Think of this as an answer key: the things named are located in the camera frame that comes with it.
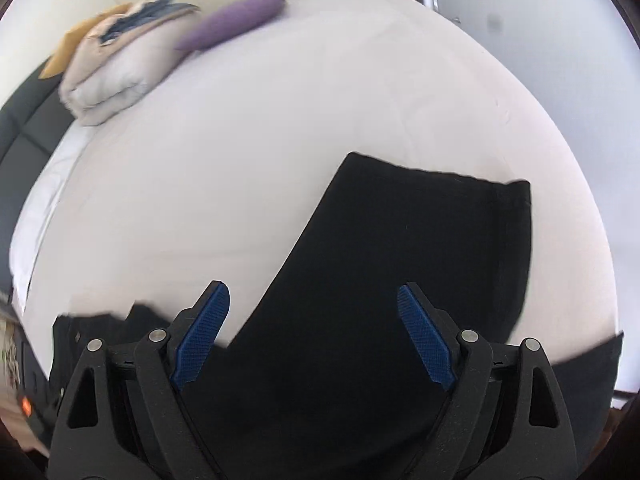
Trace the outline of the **dark grey padded headboard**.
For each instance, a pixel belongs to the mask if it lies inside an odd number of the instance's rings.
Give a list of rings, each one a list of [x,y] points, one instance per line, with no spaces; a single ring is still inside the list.
[[[1,292],[12,289],[9,250],[27,195],[73,122],[61,103],[62,77],[41,79],[35,70],[1,107]]]

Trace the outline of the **purple cushion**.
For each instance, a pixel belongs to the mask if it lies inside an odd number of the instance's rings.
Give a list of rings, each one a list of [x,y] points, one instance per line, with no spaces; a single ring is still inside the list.
[[[266,24],[279,16],[286,0],[238,0],[218,9],[182,37],[176,49],[207,50]]]

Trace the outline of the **white flat pillow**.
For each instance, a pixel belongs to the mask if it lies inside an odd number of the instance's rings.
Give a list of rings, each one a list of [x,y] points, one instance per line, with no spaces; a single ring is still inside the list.
[[[29,285],[44,234],[74,167],[95,133],[95,128],[73,122],[27,194],[9,248],[12,306],[19,314],[26,310]]]

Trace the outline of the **black denim pants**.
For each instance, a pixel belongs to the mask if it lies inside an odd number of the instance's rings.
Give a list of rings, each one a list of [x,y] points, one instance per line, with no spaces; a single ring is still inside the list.
[[[348,155],[278,275],[181,395],[221,479],[411,479],[446,394],[397,307],[434,308],[512,344],[532,255],[525,180],[492,183]],[[553,365],[578,475],[608,410],[622,341]]]

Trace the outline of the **white bed mattress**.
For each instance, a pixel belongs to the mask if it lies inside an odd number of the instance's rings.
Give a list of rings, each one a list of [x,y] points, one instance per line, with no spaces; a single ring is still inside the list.
[[[124,315],[137,301],[171,315],[213,280],[231,290],[231,339],[351,152],[528,181],[532,266],[510,341],[536,337],[561,362],[617,333],[605,228],[560,130],[496,58],[414,0],[293,0],[95,129],[17,312],[44,370],[58,316]]]

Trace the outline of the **mustard yellow pillow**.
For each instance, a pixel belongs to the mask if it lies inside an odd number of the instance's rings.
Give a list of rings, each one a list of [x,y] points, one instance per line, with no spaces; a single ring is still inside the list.
[[[68,30],[63,36],[61,42],[58,44],[55,52],[47,60],[46,65],[41,70],[38,78],[40,80],[50,79],[65,72],[68,64],[72,60],[81,40],[87,36],[88,32],[93,29],[94,26],[100,24],[102,21],[110,18],[116,14],[124,14],[132,6],[131,2],[121,3],[117,6],[112,6],[103,12],[96,14],[92,18],[87,18],[85,21],[79,22]]]

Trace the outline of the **folded beige duvet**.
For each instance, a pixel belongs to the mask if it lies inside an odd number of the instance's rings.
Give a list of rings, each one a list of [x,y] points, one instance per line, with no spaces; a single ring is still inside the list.
[[[202,17],[201,9],[181,11],[101,44],[102,32],[124,14],[94,26],[62,73],[60,101],[81,125],[103,124],[163,82],[188,55],[176,44]]]

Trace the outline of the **folded blue jeans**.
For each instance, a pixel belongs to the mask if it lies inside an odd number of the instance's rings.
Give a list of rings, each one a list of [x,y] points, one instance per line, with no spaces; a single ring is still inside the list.
[[[141,0],[132,6],[122,18],[118,18],[99,36],[101,44],[122,36],[131,29],[155,22],[161,18],[170,18],[181,11],[198,11],[200,8],[192,3],[175,2],[174,0]]]

